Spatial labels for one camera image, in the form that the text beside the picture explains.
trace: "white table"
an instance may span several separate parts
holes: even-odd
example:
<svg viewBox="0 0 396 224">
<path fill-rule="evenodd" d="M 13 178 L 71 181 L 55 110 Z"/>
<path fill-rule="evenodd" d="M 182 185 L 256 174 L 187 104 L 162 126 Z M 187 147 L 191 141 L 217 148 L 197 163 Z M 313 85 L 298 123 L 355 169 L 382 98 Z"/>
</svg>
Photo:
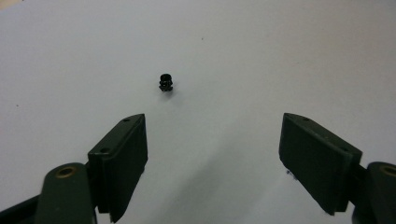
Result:
<svg viewBox="0 0 396 224">
<path fill-rule="evenodd" d="M 396 163 L 395 73 L 394 0 L 21 2 L 0 11 L 0 210 L 145 113 L 120 223 L 351 223 L 286 174 L 282 116 Z"/>
</svg>

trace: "screw hole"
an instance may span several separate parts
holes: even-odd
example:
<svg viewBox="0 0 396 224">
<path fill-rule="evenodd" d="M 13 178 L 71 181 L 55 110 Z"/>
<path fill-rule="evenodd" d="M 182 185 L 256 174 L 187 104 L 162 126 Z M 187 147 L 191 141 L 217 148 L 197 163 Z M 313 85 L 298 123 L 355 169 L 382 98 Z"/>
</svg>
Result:
<svg viewBox="0 0 396 224">
<path fill-rule="evenodd" d="M 104 147 L 104 148 L 100 149 L 100 152 L 102 152 L 102 153 L 107 153 L 109 151 L 110 151 L 110 148 L 108 148 L 108 147 Z"/>
<path fill-rule="evenodd" d="M 396 168 L 393 166 L 381 166 L 381 170 L 387 175 L 393 175 L 396 177 Z"/>
<path fill-rule="evenodd" d="M 64 167 L 63 169 L 59 170 L 56 173 L 57 178 L 67 178 L 71 175 L 73 175 L 76 172 L 77 168 L 73 166 L 67 166 Z"/>
</svg>

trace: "white surface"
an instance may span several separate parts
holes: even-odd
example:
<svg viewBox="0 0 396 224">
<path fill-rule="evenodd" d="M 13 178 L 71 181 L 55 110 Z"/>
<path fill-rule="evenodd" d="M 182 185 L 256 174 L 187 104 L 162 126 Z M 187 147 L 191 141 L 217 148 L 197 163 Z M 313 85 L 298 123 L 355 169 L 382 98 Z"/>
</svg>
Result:
<svg viewBox="0 0 396 224">
<path fill-rule="evenodd" d="M 120 223 L 350 223 L 278 159 L 284 112 L 396 162 L 396 1 L 25 1 L 0 11 L 0 210 L 145 113 Z M 162 73 L 175 82 L 158 88 Z M 99 216 L 107 223 L 107 216 Z"/>
</svg>

